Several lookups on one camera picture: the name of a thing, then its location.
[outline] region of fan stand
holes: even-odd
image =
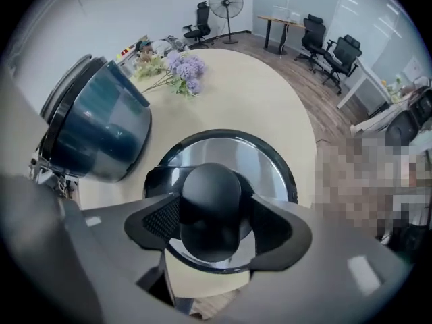
[[[227,9],[227,18],[228,18],[228,39],[223,40],[222,43],[225,43],[226,45],[233,45],[234,43],[238,43],[238,40],[234,40],[231,38],[230,11],[228,10],[228,6],[230,5],[230,2],[228,0],[224,0],[222,4]]]

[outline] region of light wood tabletop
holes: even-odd
[[[199,49],[191,53],[207,65],[201,79],[202,92],[194,99],[173,94],[169,86],[146,92],[153,122],[139,164],[115,184],[81,179],[81,207],[93,209],[142,199],[147,173],[173,145],[215,128],[241,130],[270,144],[292,171],[298,203],[311,206],[317,149],[308,113],[294,89],[271,67],[248,55],[223,49]],[[155,76],[134,83],[142,92],[158,79]],[[193,269],[167,250],[165,258],[177,297],[214,296],[250,280],[248,271],[222,275]]]
[[[276,19],[276,18],[273,18],[273,17],[258,16],[258,18],[264,19],[264,20],[269,20],[271,22],[282,23],[282,24],[289,25],[289,26],[296,26],[297,28],[301,28],[301,29],[305,29],[306,28],[306,26],[304,26],[303,24],[294,23],[294,22],[288,22],[286,20],[280,20],[280,19]]]

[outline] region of office chair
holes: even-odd
[[[355,65],[352,68],[352,64],[357,57],[362,55],[362,51],[360,50],[360,42],[358,42],[350,35],[346,35],[344,38],[339,37],[339,39],[337,40],[336,48],[333,51],[335,57],[333,57],[328,52],[328,50],[334,43],[336,43],[334,40],[327,41],[328,46],[324,54],[324,60],[331,66],[331,72],[328,72],[326,70],[322,71],[327,75],[327,78],[324,80],[323,85],[328,81],[328,79],[333,80],[336,87],[339,89],[337,94],[340,95],[341,88],[339,73],[344,74],[347,77],[351,76],[352,72],[354,72],[355,69],[358,67],[357,65]]]
[[[302,38],[302,44],[303,47],[309,51],[310,55],[300,53],[294,61],[297,61],[298,59],[306,59],[310,63],[310,71],[312,71],[314,64],[323,70],[323,66],[317,62],[318,54],[324,55],[326,53],[325,50],[322,49],[325,34],[323,18],[309,14],[307,18],[303,19],[303,22],[304,26],[306,26],[306,31]]]
[[[183,27],[183,29],[189,30],[189,32],[184,34],[185,38],[194,38],[195,41],[198,41],[198,43],[196,43],[195,45],[190,46],[191,49],[199,48],[199,47],[209,48],[209,46],[205,44],[206,40],[204,38],[204,36],[210,34],[211,31],[208,24],[209,12],[210,12],[210,7],[207,6],[206,1],[199,3],[198,9],[196,10],[196,25],[194,25],[196,30],[192,30],[192,25],[187,25]]]

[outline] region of white wall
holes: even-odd
[[[195,24],[201,1],[206,0],[56,0],[22,48],[14,78],[40,111],[58,79],[81,56],[115,59],[145,34],[150,39],[169,34],[181,38],[182,27]],[[209,37],[227,33],[225,21],[210,12]],[[244,0],[231,27],[232,32],[252,30],[252,0]]]
[[[257,15],[271,16],[273,6],[287,7],[290,11],[322,17],[327,27],[325,40],[338,40],[349,34],[361,43],[362,59],[381,78],[392,83],[414,55],[424,68],[425,75],[432,76],[431,59],[414,24],[403,10],[396,7],[395,0],[254,0],[254,34],[265,36],[267,23]],[[398,10],[396,14],[387,4]],[[282,26],[272,23],[271,39],[279,42]],[[291,27],[286,45],[301,50],[304,31]],[[347,79],[352,87],[360,78],[356,70]],[[358,89],[358,96],[371,113],[383,103],[382,96],[372,84],[365,82]]]
[[[8,68],[15,71],[16,62],[22,47],[31,35],[33,28],[37,25],[39,19],[49,9],[55,0],[35,0],[32,6],[26,11],[24,16],[18,22],[13,34],[11,35],[8,45],[6,46],[3,56],[7,62]]]

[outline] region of blurred person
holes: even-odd
[[[418,216],[425,224],[431,185],[426,158],[385,146],[383,132],[366,132],[317,149],[313,209],[381,239]]]
[[[172,35],[154,41],[150,41],[147,36],[144,36],[136,43],[135,50],[141,59],[150,61],[153,55],[166,57],[170,51],[188,51],[189,47]]]
[[[404,86],[401,89],[402,98],[400,102],[392,104],[389,108],[376,116],[357,125],[351,125],[351,135],[361,131],[381,131],[384,130],[392,120],[410,106],[417,95],[421,94],[424,89],[432,87],[432,79],[426,76],[418,77],[413,83]]]

